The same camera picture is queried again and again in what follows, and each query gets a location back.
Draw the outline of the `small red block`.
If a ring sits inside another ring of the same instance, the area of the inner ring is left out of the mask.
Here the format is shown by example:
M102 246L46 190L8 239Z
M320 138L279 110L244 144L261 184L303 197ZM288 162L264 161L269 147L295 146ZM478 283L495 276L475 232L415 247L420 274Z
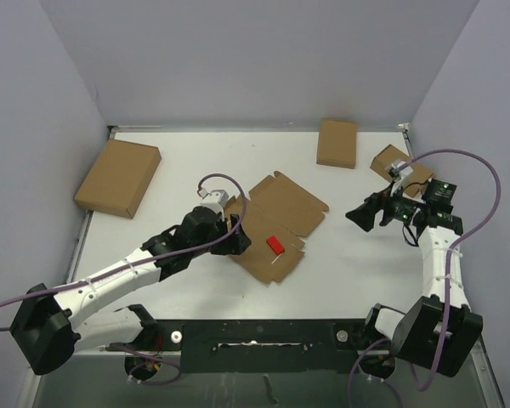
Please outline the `small red block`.
M285 247L275 235L269 237L266 243L276 256L281 255L285 251Z

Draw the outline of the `brown cardboard box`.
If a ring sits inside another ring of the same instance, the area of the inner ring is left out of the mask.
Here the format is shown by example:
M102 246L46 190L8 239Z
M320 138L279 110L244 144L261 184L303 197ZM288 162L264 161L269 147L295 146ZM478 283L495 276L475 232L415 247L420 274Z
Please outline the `brown cardboard box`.
M278 171L256 184L247 199L229 198L225 213L239 215L243 204L241 227L252 244L232 259L258 281L280 283L302 260L304 239L323 222L329 206ZM279 256L266 243L272 235L285 247Z

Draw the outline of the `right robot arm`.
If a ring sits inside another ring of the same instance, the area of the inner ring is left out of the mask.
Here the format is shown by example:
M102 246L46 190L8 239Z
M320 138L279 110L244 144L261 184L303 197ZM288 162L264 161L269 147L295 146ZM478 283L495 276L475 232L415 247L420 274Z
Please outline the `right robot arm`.
M464 292L460 249L452 245L463 234L462 219L452 213L455 191L455 185L433 179L416 201L391 184L345 214L365 232L401 222L416 234L422 253L420 298L405 313L376 304L360 328L362 340L373 348L389 340L393 356L426 369L437 360L437 372L446 377L459 372L483 328Z

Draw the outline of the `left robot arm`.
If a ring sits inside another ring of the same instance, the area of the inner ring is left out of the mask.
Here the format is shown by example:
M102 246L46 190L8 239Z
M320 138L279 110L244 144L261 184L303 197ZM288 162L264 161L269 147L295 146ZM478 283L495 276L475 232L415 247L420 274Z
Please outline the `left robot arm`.
M102 308L188 269L193 259L206 253L241 255L251 245L241 227L244 217L194 207L181 224L151 237L108 269L67 285L32 287L9 328L32 371L49 374L75 352L100 344L123 342L147 349L156 329L143 307L110 314Z

